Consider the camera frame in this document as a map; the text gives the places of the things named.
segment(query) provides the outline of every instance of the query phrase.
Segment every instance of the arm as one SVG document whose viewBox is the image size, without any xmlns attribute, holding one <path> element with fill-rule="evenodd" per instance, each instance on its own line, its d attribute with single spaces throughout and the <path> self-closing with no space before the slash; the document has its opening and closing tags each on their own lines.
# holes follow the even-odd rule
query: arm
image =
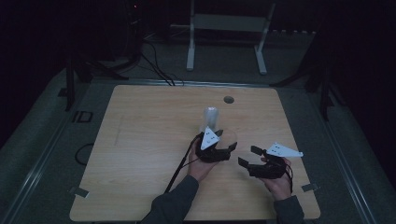
<svg viewBox="0 0 396 224">
<path fill-rule="evenodd" d="M 212 168 L 218 164 L 205 163 L 195 155 L 196 140 L 189 155 L 189 171 L 184 179 L 169 193 L 158 196 L 151 204 L 150 212 L 141 221 L 149 223 L 182 223 L 189 213 L 192 201 L 201 182 Z"/>
<path fill-rule="evenodd" d="M 278 179 L 264 179 L 265 187 L 273 194 L 274 208 L 277 220 L 280 224 L 301 224 L 304 223 L 304 212 L 296 196 L 291 196 L 290 179 L 286 174 Z"/>
</svg>

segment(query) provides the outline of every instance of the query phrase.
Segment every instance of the gray sleeve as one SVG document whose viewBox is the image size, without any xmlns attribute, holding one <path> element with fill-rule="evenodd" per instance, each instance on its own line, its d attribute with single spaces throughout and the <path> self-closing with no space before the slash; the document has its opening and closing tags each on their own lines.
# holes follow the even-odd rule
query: gray sleeve
<svg viewBox="0 0 396 224">
<path fill-rule="evenodd" d="M 190 211 L 198 187 L 198 181 L 186 175 L 175 189 L 154 199 L 150 212 L 141 223 L 182 223 Z"/>
<path fill-rule="evenodd" d="M 296 196 L 274 202 L 278 221 L 281 224 L 302 224 L 304 223 L 303 208 Z"/>
</svg>

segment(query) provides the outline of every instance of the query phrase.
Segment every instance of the dark background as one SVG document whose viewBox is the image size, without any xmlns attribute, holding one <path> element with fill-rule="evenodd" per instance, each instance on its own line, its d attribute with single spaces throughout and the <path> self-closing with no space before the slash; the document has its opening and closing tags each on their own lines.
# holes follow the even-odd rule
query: dark background
<svg viewBox="0 0 396 224">
<path fill-rule="evenodd" d="M 157 32 L 166 39 L 169 24 L 190 22 L 190 1 L 128 3 L 138 9 L 130 10 L 129 19 L 122 0 L 0 2 L 0 146 L 64 68 L 70 46 L 111 61 L 138 49 L 137 33 Z M 200 0 L 196 5 L 196 11 L 204 13 L 251 16 L 261 15 L 260 8 L 258 0 Z M 130 20 L 140 20 L 141 29 L 128 31 Z M 334 60 L 332 82 L 395 186 L 395 1 L 278 1 L 270 28 L 317 32 L 302 66 Z"/>
</svg>

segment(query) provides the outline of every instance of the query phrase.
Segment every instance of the table top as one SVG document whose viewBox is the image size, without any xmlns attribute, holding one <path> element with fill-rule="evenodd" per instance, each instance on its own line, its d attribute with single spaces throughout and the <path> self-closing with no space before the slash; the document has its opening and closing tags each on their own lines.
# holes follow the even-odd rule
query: table top
<svg viewBox="0 0 396 224">
<path fill-rule="evenodd" d="M 234 102 L 226 104 L 225 96 Z M 71 219 L 141 220 L 165 191 L 209 106 L 219 110 L 219 128 L 235 133 L 238 144 L 230 160 L 219 163 L 200 184 L 185 220 L 274 219 L 271 194 L 237 159 L 262 164 L 250 146 L 268 148 L 274 142 L 297 150 L 276 90 L 123 85 L 113 91 L 79 186 L 89 195 L 76 196 Z M 314 192 L 301 188 L 309 184 L 302 159 L 289 159 L 293 194 L 305 218 L 317 218 Z M 187 167 L 173 188 L 186 173 Z"/>
</svg>

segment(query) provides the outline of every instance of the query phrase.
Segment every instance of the white metal frame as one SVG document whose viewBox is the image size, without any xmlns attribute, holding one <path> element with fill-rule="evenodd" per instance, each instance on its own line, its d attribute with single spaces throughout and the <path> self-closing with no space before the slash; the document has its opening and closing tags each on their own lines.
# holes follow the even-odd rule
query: white metal frame
<svg viewBox="0 0 396 224">
<path fill-rule="evenodd" d="M 260 43 L 254 46 L 256 53 L 257 64 L 259 66 L 260 74 L 266 75 L 267 69 L 265 67 L 264 58 L 262 57 L 262 47 L 264 46 L 265 37 L 268 33 L 268 28 L 274 14 L 275 3 L 271 5 L 269 13 L 266 17 L 246 17 L 246 16 L 225 16 L 225 15 L 207 15 L 195 14 L 195 1 L 191 0 L 191 17 L 190 17 L 190 44 L 189 53 L 187 56 L 187 71 L 194 69 L 194 55 L 195 55 L 195 29 L 210 29 L 210 30 L 229 30 L 229 31 L 248 31 L 261 32 L 262 38 Z"/>
</svg>

